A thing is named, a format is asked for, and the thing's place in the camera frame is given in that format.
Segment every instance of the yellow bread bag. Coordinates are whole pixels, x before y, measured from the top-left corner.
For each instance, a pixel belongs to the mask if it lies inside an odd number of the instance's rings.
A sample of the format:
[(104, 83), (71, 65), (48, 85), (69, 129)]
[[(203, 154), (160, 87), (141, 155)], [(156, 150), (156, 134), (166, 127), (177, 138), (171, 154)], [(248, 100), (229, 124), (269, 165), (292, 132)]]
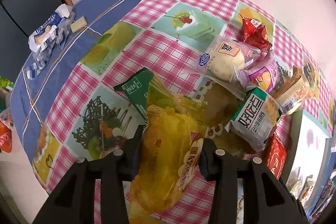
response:
[(154, 75), (148, 88), (139, 173), (130, 187), (130, 220), (168, 209), (183, 196), (203, 146), (205, 106), (203, 101), (173, 95)]

